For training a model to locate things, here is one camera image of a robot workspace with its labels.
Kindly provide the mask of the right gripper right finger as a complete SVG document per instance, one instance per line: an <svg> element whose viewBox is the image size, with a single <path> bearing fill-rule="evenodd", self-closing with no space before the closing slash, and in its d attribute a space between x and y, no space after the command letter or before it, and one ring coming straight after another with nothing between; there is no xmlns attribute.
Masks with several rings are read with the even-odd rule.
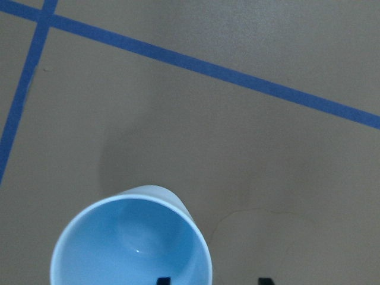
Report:
<svg viewBox="0 0 380 285"><path fill-rule="evenodd" d="M275 283L269 277L260 277L258 278L258 285L275 285Z"/></svg>

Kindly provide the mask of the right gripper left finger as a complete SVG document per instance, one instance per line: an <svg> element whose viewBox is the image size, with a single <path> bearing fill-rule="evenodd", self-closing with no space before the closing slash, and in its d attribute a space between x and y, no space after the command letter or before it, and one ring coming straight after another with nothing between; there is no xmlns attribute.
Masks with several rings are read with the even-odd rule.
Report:
<svg viewBox="0 0 380 285"><path fill-rule="evenodd" d="M157 285L171 285L170 277L159 277L156 282Z"/></svg>

